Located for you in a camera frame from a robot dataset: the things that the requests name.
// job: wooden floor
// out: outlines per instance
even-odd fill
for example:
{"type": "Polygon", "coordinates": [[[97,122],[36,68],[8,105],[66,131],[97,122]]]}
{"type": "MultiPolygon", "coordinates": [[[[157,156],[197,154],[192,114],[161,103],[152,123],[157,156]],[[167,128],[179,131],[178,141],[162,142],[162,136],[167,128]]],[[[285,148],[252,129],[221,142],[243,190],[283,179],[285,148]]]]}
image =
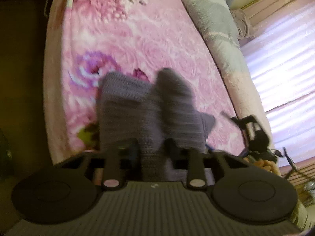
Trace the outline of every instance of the wooden floor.
{"type": "Polygon", "coordinates": [[[0,232],[18,219],[10,192],[19,179],[50,165],[44,111],[45,0],[0,0],[0,129],[15,176],[0,183],[0,232]]]}

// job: sheer curtain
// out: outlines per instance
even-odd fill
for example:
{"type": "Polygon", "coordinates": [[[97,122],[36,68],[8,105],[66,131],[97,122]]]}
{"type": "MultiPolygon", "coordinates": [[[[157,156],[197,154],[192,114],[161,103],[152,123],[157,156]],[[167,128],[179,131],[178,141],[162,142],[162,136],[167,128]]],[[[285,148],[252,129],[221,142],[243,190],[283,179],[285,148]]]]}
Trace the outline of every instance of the sheer curtain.
{"type": "MultiPolygon", "coordinates": [[[[241,50],[275,147],[314,164],[315,0],[261,0],[244,12],[256,35],[241,50]]],[[[279,166],[287,164],[280,159],[279,166]]]]}

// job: bed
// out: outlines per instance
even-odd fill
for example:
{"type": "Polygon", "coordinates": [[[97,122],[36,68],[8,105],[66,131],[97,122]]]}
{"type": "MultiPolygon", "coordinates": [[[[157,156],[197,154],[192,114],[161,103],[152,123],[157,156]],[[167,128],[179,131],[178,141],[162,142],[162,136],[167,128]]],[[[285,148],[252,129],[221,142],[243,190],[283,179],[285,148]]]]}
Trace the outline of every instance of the bed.
{"type": "Polygon", "coordinates": [[[219,69],[181,0],[53,0],[45,48],[44,109],[53,163],[86,149],[78,132],[97,122],[100,79],[110,71],[154,82],[160,68],[181,74],[196,109],[212,114],[208,143],[239,154],[241,131],[220,115],[235,109],[219,69]]]}

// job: pink floral blanket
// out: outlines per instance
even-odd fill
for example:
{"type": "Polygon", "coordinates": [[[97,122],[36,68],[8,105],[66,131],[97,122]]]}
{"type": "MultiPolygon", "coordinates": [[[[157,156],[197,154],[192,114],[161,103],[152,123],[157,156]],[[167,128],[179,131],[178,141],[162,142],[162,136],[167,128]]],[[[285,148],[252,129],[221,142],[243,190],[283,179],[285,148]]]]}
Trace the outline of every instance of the pink floral blanket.
{"type": "Polygon", "coordinates": [[[196,109],[217,123],[208,143],[238,154],[240,130],[218,69],[181,0],[54,0],[44,66],[44,105],[53,163],[85,149],[77,134],[96,122],[100,79],[118,70],[153,82],[171,67],[195,93],[196,109]]]}

